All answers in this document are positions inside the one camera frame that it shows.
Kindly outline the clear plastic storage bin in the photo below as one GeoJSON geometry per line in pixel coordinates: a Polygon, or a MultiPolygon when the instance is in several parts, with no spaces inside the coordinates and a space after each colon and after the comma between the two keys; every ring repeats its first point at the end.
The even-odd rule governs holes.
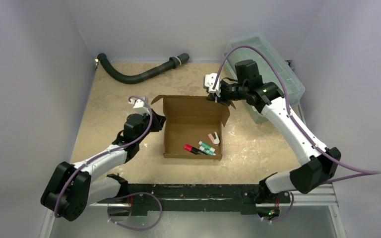
{"type": "MultiPolygon", "coordinates": [[[[284,86],[288,93],[287,99],[291,108],[298,112],[300,99],[305,91],[305,87],[290,68],[287,61],[284,60],[273,45],[260,33],[241,36],[230,40],[223,55],[226,56],[230,50],[241,45],[247,45],[257,49],[270,61],[284,82],[284,86]]],[[[234,79],[237,78],[235,64],[242,60],[254,60],[257,63],[263,82],[273,82],[279,88],[282,88],[267,62],[258,53],[248,48],[240,48],[227,57],[227,61],[223,66],[223,71],[228,77],[234,79]]]]}

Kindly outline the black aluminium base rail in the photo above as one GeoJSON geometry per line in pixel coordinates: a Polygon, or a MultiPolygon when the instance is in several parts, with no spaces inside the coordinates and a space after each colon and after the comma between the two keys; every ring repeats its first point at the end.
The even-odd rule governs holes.
{"type": "Polygon", "coordinates": [[[121,194],[93,203],[99,206],[130,208],[133,216],[150,211],[238,212],[261,214],[294,206],[332,206],[337,204],[334,189],[323,185],[308,194],[281,192],[258,200],[256,184],[144,184],[131,183],[121,194]]]}

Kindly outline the brown cardboard box sheet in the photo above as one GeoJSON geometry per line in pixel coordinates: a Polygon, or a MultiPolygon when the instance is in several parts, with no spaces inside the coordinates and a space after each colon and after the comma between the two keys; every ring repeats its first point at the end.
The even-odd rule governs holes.
{"type": "Polygon", "coordinates": [[[223,147],[215,145],[209,134],[217,133],[223,141],[222,129],[234,105],[225,106],[209,101],[205,96],[158,95],[151,104],[162,102],[163,115],[166,117],[163,126],[163,156],[168,159],[212,159],[221,160],[223,147]],[[199,148],[202,141],[215,149],[214,155],[193,154],[185,149],[186,145],[199,148]]]}

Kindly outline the green white tube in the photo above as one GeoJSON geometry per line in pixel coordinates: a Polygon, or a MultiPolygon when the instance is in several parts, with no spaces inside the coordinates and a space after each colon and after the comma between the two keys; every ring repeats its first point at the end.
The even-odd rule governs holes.
{"type": "Polygon", "coordinates": [[[200,147],[199,148],[203,153],[207,154],[207,155],[216,155],[214,152],[212,152],[210,149],[207,149],[205,147],[200,147]]]}
{"type": "Polygon", "coordinates": [[[200,141],[200,142],[199,142],[199,145],[200,145],[201,147],[203,147],[204,149],[207,149],[207,150],[209,150],[209,151],[211,151],[211,152],[213,152],[213,153],[215,152],[215,148],[213,148],[212,146],[210,146],[210,145],[204,143],[203,141],[200,141]]]}

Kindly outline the pink white clip tool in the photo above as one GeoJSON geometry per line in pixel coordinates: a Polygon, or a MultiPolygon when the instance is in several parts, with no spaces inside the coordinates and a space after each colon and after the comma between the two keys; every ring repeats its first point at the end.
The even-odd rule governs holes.
{"type": "Polygon", "coordinates": [[[208,134],[208,138],[214,145],[219,145],[220,144],[220,138],[218,133],[215,131],[213,133],[208,134]]]}

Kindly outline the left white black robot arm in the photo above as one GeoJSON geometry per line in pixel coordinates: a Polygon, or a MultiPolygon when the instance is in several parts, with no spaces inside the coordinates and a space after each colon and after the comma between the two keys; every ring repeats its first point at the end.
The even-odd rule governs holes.
{"type": "Polygon", "coordinates": [[[138,153],[143,139],[151,132],[161,131],[165,121],[165,116],[153,110],[129,115],[123,130],[105,150],[74,164],[61,162],[56,166],[41,196],[41,205],[53,211],[55,217],[74,221],[88,205],[100,200],[124,202],[128,196],[126,180],[114,174],[102,182],[96,179],[129,162],[138,153]]]}

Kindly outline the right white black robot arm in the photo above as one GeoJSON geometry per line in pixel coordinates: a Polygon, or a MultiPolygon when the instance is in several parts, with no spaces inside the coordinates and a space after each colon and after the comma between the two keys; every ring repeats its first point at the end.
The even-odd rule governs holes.
{"type": "Polygon", "coordinates": [[[245,100],[278,129],[300,164],[296,169],[274,173],[261,180],[256,199],[270,202],[278,193],[288,190],[307,194],[333,178],[341,158],[340,151],[336,147],[329,148],[307,129],[287,107],[283,91],[275,83],[263,81],[255,61],[240,61],[235,69],[237,79],[232,79],[231,83],[217,79],[217,73],[204,76],[207,99],[226,106],[232,101],[245,100]]]}

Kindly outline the black red marker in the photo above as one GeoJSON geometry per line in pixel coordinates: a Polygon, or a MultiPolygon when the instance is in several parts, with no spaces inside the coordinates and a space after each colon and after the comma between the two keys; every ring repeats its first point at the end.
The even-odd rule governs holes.
{"type": "Polygon", "coordinates": [[[189,152],[191,152],[191,153],[193,153],[193,154],[195,154],[195,155],[207,155],[203,151],[201,151],[201,150],[199,150],[199,149],[197,149],[197,148],[195,148],[195,147],[193,147],[193,146],[191,146],[189,144],[186,144],[184,146],[184,149],[189,151],[189,152]]]}

